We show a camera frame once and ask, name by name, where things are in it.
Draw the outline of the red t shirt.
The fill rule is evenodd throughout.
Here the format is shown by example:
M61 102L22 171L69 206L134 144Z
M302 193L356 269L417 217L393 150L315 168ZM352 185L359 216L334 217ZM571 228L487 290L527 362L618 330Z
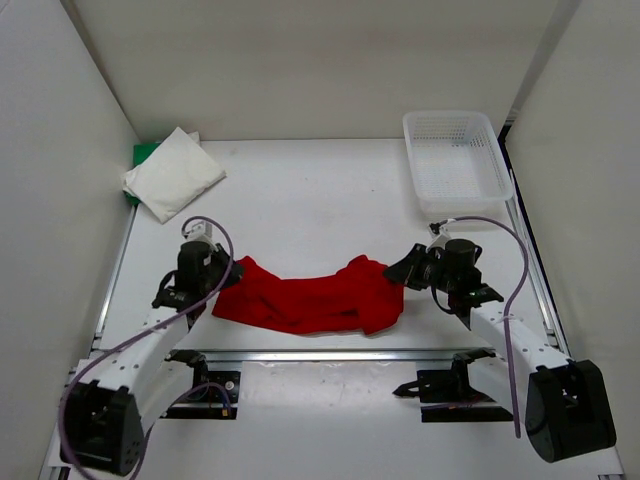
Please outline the red t shirt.
M395 325L404 310L404 287L365 255L315 278L282 279L249 256L240 265L241 281L222 290L213 306L217 318L294 335L374 335Z

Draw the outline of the white t shirt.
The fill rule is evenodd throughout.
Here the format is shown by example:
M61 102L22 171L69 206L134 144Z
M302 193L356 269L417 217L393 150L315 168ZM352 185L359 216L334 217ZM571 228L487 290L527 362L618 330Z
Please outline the white t shirt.
M217 160L176 127L146 160L122 175L122 190L165 224L226 175Z

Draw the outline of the green t shirt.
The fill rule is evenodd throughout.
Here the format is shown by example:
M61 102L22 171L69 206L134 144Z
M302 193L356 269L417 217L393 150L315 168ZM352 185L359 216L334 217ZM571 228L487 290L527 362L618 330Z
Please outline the green t shirt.
M135 145L133 148L133 167L137 167L145 162L160 145L160 142ZM140 200L134 195L128 192L124 192L124 195L131 206L136 207L140 204Z

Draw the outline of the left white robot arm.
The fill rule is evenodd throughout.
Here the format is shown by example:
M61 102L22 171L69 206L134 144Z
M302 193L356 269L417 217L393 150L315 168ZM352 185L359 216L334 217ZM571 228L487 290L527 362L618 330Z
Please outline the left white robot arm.
M176 267L162 278L137 332L89 360L66 387L57 417L60 457L82 478L136 478L156 421L177 403L216 392L230 416L229 394L209 380L205 355L178 347L211 299L243 276L232 242L214 242L214 230L227 233L206 216L183 223Z

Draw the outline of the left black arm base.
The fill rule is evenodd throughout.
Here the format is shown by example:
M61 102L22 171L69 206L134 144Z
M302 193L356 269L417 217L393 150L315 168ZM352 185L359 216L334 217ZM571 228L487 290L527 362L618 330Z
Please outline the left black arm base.
M172 350L167 359L191 369L190 389L164 414L183 420L235 420L241 387L239 367L215 366L195 350Z

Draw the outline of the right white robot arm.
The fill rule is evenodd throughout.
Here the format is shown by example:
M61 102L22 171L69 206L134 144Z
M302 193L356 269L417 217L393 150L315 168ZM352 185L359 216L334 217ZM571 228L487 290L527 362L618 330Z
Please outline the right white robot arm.
M482 279L479 245L453 239L446 221L431 224L429 245L415 244L384 271L387 280L447 298L442 311L457 317L486 347L454 355L445 378L424 377L398 387L397 397L420 397L427 409L463 408L476 396L508 412L517 436L526 436L548 463L615 446L617 434L601 370L576 361L513 315L514 299Z

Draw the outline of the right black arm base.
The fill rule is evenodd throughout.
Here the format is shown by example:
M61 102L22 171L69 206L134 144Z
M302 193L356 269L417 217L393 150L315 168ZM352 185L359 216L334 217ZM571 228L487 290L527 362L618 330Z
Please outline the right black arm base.
M469 383L469 366L495 358L496 354L487 348L456 353L447 370L418 370L416 379L398 386L393 395L418 399L423 424L512 421L510 412Z

